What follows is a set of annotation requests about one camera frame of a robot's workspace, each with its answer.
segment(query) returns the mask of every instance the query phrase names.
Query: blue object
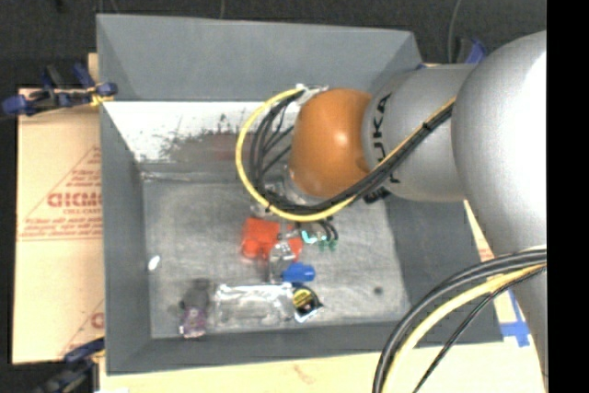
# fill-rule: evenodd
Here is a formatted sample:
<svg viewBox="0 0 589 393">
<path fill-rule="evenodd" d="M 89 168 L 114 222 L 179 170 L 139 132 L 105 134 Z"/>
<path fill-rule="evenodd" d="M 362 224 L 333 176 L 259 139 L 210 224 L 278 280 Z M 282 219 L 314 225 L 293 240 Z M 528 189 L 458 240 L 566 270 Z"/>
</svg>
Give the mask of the blue object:
<svg viewBox="0 0 589 393">
<path fill-rule="evenodd" d="M 94 353 L 104 351 L 104 347 L 104 338 L 95 339 L 67 353 L 64 357 L 64 362 L 66 362 L 67 364 L 74 364 L 76 362 L 80 362 L 82 360 L 85 360 L 87 357 Z"/>
<path fill-rule="evenodd" d="M 117 85 L 113 82 L 105 82 L 96 86 L 96 93 L 101 97 L 110 97 L 119 91 Z"/>
<path fill-rule="evenodd" d="M 487 57 L 487 50 L 479 40 L 472 39 L 471 41 L 472 46 L 464 62 L 465 64 L 478 64 Z"/>
<path fill-rule="evenodd" d="M 24 95 L 15 95 L 2 101 L 2 112 L 5 115 L 32 115 L 35 113 L 35 109 Z"/>
<path fill-rule="evenodd" d="M 72 71 L 83 88 L 91 88 L 96 85 L 94 79 L 82 63 L 75 63 Z"/>
<path fill-rule="evenodd" d="M 290 283 L 312 282 L 315 279 L 315 269 L 302 262 L 293 262 L 283 272 L 283 281 Z"/>
<path fill-rule="evenodd" d="M 507 293 L 509 294 L 509 297 L 512 301 L 512 307 L 514 308 L 515 313 L 515 321 L 513 323 L 501 323 L 501 334 L 503 337 L 514 336 L 517 340 L 518 347 L 527 347 L 530 345 L 530 340 L 528 338 L 530 330 L 525 323 L 519 306 L 517 305 L 514 292 L 509 290 Z"/>
</svg>

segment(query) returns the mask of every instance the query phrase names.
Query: orange device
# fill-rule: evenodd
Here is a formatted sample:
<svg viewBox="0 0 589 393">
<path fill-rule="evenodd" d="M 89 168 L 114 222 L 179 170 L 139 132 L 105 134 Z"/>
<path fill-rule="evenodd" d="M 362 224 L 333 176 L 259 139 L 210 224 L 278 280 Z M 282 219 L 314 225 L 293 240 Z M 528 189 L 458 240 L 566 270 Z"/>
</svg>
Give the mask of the orange device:
<svg viewBox="0 0 589 393">
<path fill-rule="evenodd" d="M 278 243 L 280 224 L 275 221 L 250 217 L 241 228 L 241 253 L 248 259 L 262 257 L 268 259 L 270 250 Z M 294 260 L 303 250 L 303 240 L 300 237 L 289 237 L 288 244 L 294 253 Z"/>
<path fill-rule="evenodd" d="M 296 186 L 329 198 L 368 174 L 362 148 L 362 119 L 370 94 L 334 88 L 301 109 L 293 130 L 288 168 Z"/>
</svg>

